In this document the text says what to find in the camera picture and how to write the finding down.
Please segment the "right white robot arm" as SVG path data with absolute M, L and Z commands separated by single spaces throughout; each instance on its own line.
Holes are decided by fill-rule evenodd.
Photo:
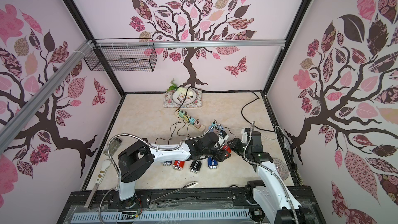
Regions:
M 312 224 L 311 213 L 293 196 L 273 158 L 264 151 L 261 133 L 251 127 L 242 129 L 241 134 L 242 138 L 228 141 L 228 146 L 260 177 L 248 183 L 247 201 L 258 205 L 271 224 Z

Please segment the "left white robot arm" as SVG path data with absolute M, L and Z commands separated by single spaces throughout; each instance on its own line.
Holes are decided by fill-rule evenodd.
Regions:
M 212 157 L 224 162 L 231 154 L 223 149 L 224 138 L 208 132 L 197 138 L 190 138 L 178 145 L 157 145 L 134 135 L 127 135 L 137 141 L 118 155 L 119 199 L 125 201 L 135 196 L 136 181 L 156 162 L 193 161 Z

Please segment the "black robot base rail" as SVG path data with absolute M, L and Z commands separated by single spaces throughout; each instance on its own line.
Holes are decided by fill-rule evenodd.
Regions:
M 194 220 L 182 222 L 157 222 L 160 224 L 188 224 L 188 223 L 249 223 L 270 224 L 262 209 L 258 205 L 249 203 L 246 193 L 249 192 L 248 184 L 245 187 L 232 185 L 227 188 L 185 188 L 185 189 L 139 189 L 136 199 L 120 201 L 117 193 L 107 193 L 99 190 L 89 209 L 84 208 L 90 195 L 89 191 L 76 191 L 70 194 L 63 211 L 58 219 L 59 224 L 70 224 L 74 213 L 99 214 L 104 212 L 131 212 L 139 216 L 144 211 L 180 211 L 197 209 L 233 209 L 245 208 L 250 212 L 249 220 Z

